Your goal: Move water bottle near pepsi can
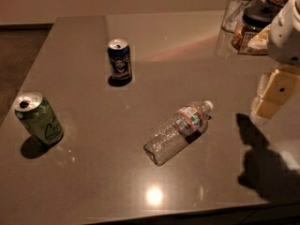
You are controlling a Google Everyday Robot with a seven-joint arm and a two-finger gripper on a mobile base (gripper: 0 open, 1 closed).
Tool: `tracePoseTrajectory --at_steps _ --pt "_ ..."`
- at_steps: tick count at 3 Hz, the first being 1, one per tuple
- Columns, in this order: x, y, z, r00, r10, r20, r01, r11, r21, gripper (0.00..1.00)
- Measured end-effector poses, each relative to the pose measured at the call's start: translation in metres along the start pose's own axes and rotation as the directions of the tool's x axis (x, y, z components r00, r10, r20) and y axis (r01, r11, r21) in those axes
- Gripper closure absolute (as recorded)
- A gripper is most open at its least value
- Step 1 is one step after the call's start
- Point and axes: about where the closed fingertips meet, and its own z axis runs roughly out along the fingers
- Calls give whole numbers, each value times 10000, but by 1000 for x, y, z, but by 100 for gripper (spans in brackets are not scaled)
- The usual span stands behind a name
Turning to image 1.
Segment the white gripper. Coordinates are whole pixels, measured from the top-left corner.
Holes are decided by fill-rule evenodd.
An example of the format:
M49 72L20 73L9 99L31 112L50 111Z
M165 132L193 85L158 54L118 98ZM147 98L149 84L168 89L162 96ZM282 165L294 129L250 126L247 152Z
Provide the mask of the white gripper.
M289 0L271 23L268 54L280 64L300 66L300 0ZM252 112L271 119L300 90L300 68L278 67L258 83Z

